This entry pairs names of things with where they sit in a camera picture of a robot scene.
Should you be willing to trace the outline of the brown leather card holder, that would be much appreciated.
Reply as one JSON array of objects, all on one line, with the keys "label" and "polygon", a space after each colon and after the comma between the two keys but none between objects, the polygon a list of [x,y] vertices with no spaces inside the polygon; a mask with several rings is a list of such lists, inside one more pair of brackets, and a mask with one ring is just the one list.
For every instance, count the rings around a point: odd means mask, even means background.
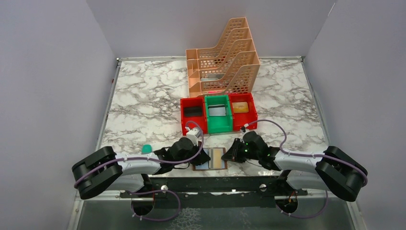
[{"label": "brown leather card holder", "polygon": [[225,148],[204,148],[203,150],[210,157],[210,160],[201,165],[194,165],[192,168],[193,171],[227,169],[227,163],[222,159],[222,156],[226,153]]}]

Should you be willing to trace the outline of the green plastic bin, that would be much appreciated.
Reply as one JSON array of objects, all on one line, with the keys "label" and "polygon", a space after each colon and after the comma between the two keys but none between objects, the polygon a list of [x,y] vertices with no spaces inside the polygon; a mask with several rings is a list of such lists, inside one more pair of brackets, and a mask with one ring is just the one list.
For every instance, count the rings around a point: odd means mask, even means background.
[{"label": "green plastic bin", "polygon": [[[227,133],[233,130],[231,105],[227,95],[206,96],[204,98],[207,128],[209,134]],[[226,106],[226,116],[209,116],[208,106],[223,104]]]}]

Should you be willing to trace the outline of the red bin with gold card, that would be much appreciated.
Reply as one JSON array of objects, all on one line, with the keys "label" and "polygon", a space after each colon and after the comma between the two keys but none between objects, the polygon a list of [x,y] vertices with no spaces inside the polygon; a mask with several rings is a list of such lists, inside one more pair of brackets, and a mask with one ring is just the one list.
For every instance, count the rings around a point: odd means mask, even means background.
[{"label": "red bin with gold card", "polygon": [[247,102],[249,105],[248,113],[234,113],[231,105],[231,113],[233,118],[233,131],[239,131],[244,124],[251,123],[258,119],[258,114],[251,93],[229,94],[230,105],[233,102]]}]

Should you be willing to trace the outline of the red bin with black card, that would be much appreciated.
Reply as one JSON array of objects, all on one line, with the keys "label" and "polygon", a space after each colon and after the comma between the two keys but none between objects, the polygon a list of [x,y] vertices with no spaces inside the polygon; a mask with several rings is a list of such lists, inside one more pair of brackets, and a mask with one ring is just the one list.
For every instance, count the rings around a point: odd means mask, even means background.
[{"label": "red bin with black card", "polygon": [[[203,115],[199,117],[185,117],[183,114],[184,107],[192,107],[192,106],[200,106],[203,110]],[[181,130],[182,134],[185,136],[187,133],[186,126],[189,128],[196,127],[195,124],[189,123],[186,125],[187,122],[193,121],[197,123],[200,128],[203,130],[204,134],[208,133],[207,128],[207,118],[206,118],[206,108],[205,102],[203,97],[194,97],[194,98],[181,98],[180,99],[180,120],[181,120]]]}]

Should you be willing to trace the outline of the peach plastic file organizer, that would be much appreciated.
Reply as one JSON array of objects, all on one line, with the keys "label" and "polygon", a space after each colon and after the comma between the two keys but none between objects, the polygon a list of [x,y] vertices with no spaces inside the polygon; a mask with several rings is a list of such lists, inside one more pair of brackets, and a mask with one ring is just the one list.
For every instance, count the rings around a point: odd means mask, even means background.
[{"label": "peach plastic file organizer", "polygon": [[260,61],[245,17],[231,18],[218,43],[186,50],[190,97],[250,93]]}]

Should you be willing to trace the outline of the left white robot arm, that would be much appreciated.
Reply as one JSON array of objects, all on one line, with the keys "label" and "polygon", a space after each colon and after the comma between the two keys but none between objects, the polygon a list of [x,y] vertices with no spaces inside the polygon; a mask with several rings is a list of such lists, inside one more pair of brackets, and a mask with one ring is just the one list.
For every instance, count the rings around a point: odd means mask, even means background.
[{"label": "left white robot arm", "polygon": [[176,165],[198,166],[210,161],[202,142],[182,137],[170,147],[148,154],[119,154],[105,146],[72,166],[74,188],[81,199],[90,199],[107,190],[124,190],[143,197],[150,192],[149,175],[160,175]]}]

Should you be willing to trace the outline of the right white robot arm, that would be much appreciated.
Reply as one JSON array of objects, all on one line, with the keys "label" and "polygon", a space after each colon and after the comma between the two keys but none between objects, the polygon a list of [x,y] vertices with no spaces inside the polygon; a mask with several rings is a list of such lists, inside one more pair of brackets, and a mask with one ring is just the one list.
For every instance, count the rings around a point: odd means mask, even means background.
[{"label": "right white robot arm", "polygon": [[367,183],[367,170],[338,147],[329,146],[316,153],[288,153],[268,146],[254,131],[236,138],[222,159],[238,163],[257,160],[267,170],[284,172],[286,177],[276,182],[282,195],[310,188],[331,191],[338,198],[353,202]]}]

